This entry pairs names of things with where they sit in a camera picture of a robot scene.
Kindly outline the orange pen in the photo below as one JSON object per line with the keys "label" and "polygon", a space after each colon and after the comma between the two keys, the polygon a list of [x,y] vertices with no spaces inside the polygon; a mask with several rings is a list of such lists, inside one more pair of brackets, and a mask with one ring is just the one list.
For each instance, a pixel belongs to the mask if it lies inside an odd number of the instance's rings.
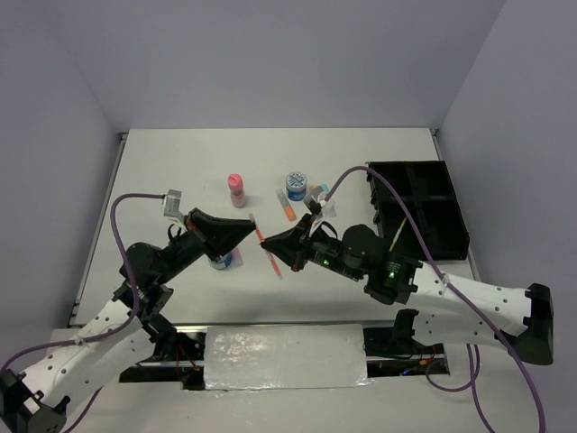
{"label": "orange pen", "polygon": [[[260,228],[259,228],[259,226],[258,226],[258,224],[257,224],[257,222],[256,222],[256,218],[254,217],[254,215],[253,215],[252,213],[249,214],[249,219],[254,223],[254,225],[255,225],[255,233],[256,233],[256,235],[257,235],[257,237],[258,237],[258,240],[259,240],[260,244],[262,244],[262,243],[264,242],[264,236],[263,236],[263,234],[262,234],[262,232],[261,232],[261,230],[260,230]],[[271,266],[272,266],[272,268],[273,268],[273,270],[275,271],[276,275],[278,276],[278,278],[279,278],[280,280],[282,280],[282,279],[283,279],[283,276],[282,276],[280,267],[279,267],[279,265],[277,264],[274,256],[273,256],[269,251],[267,251],[267,250],[264,250],[264,252],[265,252],[265,254],[266,254],[266,256],[267,256],[267,258],[268,258],[268,260],[269,260],[269,262],[270,262],[270,264],[271,264]]]}

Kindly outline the yellow highlighter pen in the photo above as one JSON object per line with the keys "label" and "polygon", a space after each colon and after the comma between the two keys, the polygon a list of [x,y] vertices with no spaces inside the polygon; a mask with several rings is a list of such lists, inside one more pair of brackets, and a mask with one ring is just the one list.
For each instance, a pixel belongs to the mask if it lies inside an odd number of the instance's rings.
{"label": "yellow highlighter pen", "polygon": [[407,221],[408,221],[408,219],[407,219],[407,217],[405,216],[405,217],[403,218],[403,220],[401,221],[401,223],[400,223],[397,231],[395,232],[395,234],[394,234],[394,236],[393,236],[393,238],[392,238],[392,240],[391,240],[391,243],[390,243],[390,245],[389,245],[389,252],[392,252],[392,251],[394,250],[394,248],[395,248],[396,244],[398,243],[398,240],[399,240],[399,238],[400,238],[400,236],[401,236],[401,234],[402,234],[402,231],[403,231],[403,229],[404,229]]}

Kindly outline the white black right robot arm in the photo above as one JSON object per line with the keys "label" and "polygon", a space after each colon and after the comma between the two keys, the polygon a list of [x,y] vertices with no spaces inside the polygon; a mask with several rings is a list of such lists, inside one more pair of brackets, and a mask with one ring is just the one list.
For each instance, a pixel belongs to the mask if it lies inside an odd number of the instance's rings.
{"label": "white black right robot arm", "polygon": [[384,305],[397,305],[392,343],[402,353],[419,346],[501,346],[522,362],[554,360],[554,310],[543,284],[506,288],[441,272],[433,265],[392,252],[366,225],[339,238],[316,228],[305,215],[261,247],[294,272],[314,263],[350,280]]}

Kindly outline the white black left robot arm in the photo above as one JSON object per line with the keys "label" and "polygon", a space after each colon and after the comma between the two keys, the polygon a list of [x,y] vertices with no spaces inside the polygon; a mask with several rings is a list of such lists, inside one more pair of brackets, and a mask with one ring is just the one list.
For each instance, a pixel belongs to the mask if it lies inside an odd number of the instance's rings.
{"label": "white black left robot arm", "polygon": [[1,420],[12,432],[60,432],[89,394],[128,367],[171,357],[184,336],[162,316],[167,284],[201,257],[230,253],[256,228],[250,219],[209,216],[195,208],[159,248],[127,250],[135,279],[125,280],[102,310],[66,342],[21,372],[1,373]]}

